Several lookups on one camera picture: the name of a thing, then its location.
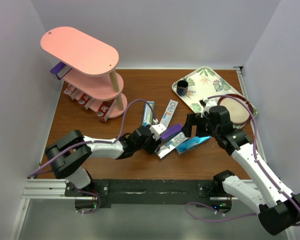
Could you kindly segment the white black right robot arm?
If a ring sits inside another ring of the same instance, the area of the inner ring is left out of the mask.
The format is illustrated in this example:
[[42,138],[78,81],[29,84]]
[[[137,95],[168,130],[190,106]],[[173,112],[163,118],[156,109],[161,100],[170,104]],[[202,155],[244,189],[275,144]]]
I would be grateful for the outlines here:
[[257,153],[246,132],[234,128],[224,106],[212,106],[208,113],[189,113],[182,132],[186,137],[196,126],[196,136],[213,137],[242,168],[256,189],[241,181],[229,170],[214,176],[213,192],[220,197],[230,194],[248,206],[263,228],[275,236],[292,226],[300,226],[300,193],[295,194],[269,168]]

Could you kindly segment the red 3D toothpaste box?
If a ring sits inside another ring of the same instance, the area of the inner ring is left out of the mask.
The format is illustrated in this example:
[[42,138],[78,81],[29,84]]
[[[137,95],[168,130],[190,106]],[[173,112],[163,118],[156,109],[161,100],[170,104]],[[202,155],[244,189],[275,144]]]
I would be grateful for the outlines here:
[[116,106],[116,100],[104,101],[96,112],[99,120],[106,122]]

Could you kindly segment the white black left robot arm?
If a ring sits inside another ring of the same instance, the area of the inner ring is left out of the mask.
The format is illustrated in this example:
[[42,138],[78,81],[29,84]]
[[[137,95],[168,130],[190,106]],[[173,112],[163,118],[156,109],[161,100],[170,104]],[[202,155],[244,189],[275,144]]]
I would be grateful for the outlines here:
[[82,196],[94,190],[92,178],[82,164],[89,158],[127,159],[139,150],[152,154],[162,143],[161,135],[167,130],[162,124],[138,127],[119,139],[99,139],[73,130],[45,149],[45,156],[56,179],[64,179],[71,189]]

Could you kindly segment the purple toothpaste box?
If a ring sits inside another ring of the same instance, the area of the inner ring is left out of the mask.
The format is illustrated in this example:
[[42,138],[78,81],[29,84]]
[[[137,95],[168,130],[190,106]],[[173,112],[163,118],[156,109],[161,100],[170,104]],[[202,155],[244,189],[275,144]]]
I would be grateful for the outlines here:
[[164,141],[169,141],[170,139],[174,138],[182,131],[182,124],[177,123],[171,127],[169,127],[163,134],[160,135],[160,139]]
[[60,61],[50,70],[50,73],[55,75],[58,80],[61,80],[70,70],[72,70],[72,67]]

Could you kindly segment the red silver toothpaste box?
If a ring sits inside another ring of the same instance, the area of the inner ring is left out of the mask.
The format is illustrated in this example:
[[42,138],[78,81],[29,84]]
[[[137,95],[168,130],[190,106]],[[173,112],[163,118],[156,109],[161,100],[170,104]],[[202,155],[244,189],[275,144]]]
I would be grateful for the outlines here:
[[78,104],[85,110],[88,110],[90,106],[94,103],[94,101],[95,99],[92,98],[90,95],[83,93],[83,95],[78,100]]

